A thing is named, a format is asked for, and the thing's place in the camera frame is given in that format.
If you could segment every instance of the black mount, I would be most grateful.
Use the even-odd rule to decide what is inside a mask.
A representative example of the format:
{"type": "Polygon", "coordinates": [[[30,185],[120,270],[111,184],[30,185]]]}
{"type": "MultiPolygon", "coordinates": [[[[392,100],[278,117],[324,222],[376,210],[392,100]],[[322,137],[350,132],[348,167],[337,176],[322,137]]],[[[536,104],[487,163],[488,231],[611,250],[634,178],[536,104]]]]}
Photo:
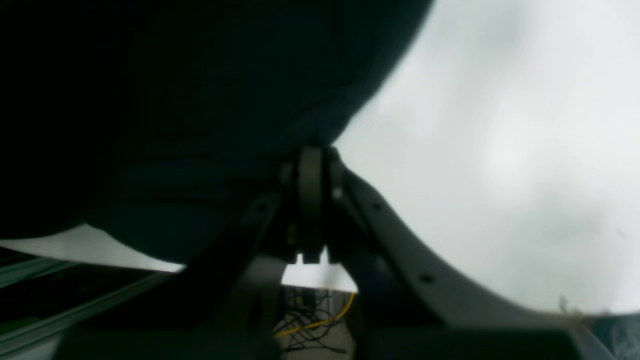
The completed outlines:
{"type": "Polygon", "coordinates": [[[460,274],[336,149],[313,147],[182,273],[83,323],[58,358],[277,358],[282,274],[299,253],[318,263],[324,246],[358,286],[366,328],[358,358],[611,358],[581,325],[523,309],[460,274]]]}

